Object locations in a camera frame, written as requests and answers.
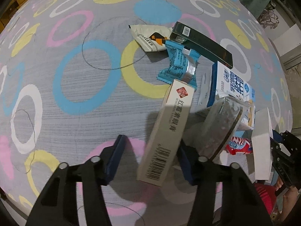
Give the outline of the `white foam tray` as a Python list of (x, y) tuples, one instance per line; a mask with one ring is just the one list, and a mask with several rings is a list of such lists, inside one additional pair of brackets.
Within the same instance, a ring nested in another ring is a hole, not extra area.
[(268, 108), (258, 110), (252, 131), (252, 149), (254, 155), (255, 179), (269, 180), (272, 155), (270, 149), (272, 138), (272, 124)]

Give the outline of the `red candy wrapper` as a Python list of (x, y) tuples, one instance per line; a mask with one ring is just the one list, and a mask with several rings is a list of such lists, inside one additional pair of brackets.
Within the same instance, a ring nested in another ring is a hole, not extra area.
[(252, 142), (247, 138), (233, 136), (226, 145), (226, 151), (231, 155), (238, 153), (251, 154), (253, 152)]

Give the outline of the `white red medicine box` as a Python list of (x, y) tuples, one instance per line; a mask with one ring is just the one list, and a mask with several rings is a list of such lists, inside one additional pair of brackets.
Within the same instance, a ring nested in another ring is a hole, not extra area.
[(174, 80), (168, 88), (137, 170), (137, 180), (161, 187), (186, 126), (194, 88)]

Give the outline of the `dark green long box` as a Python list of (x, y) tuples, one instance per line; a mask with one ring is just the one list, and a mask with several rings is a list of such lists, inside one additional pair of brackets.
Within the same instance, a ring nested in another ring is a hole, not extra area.
[(220, 62), (229, 69), (233, 68), (233, 57), (228, 50), (179, 21), (174, 24), (170, 39), (182, 44), (185, 48), (197, 51), (212, 62)]

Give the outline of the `white orange snack packet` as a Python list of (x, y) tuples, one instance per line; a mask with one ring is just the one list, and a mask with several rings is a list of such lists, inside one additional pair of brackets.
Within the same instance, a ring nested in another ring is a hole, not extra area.
[(166, 50), (166, 40), (170, 39), (171, 27), (137, 24), (129, 25), (134, 40), (145, 52), (160, 52)]

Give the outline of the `red trousers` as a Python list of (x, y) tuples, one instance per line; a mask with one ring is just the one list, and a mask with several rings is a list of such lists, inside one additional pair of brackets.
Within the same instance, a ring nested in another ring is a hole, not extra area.
[(254, 183), (254, 186), (257, 193), (261, 197), (261, 200), (263, 201), (268, 214), (271, 215), (277, 201), (277, 197), (275, 195), (276, 192), (275, 187), (271, 185), (265, 185), (259, 183)]

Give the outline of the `clear plastic round container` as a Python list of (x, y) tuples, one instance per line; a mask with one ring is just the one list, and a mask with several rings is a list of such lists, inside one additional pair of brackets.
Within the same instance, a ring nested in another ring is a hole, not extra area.
[(213, 161), (238, 129), (246, 110), (247, 104), (232, 96), (217, 100), (204, 122), (193, 125), (185, 132), (185, 144), (194, 147), (200, 156)]

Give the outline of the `blue white milk carton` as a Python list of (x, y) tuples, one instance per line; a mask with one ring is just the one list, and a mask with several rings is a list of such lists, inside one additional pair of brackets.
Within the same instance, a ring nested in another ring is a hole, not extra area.
[(220, 62), (214, 63), (202, 75), (200, 96), (195, 111), (205, 117), (217, 100), (228, 96), (248, 104), (248, 109), (243, 114), (238, 129), (240, 131), (253, 130), (255, 123), (255, 90), (241, 76)]

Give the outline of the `blue snack wrapper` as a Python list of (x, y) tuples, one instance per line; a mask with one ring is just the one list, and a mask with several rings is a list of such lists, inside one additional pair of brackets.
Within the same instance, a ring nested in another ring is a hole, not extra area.
[(201, 54), (193, 49), (186, 49), (184, 45), (172, 40), (167, 40), (165, 46), (170, 64), (168, 68), (158, 73), (157, 79), (167, 84), (179, 80), (196, 90), (198, 86), (195, 73)]

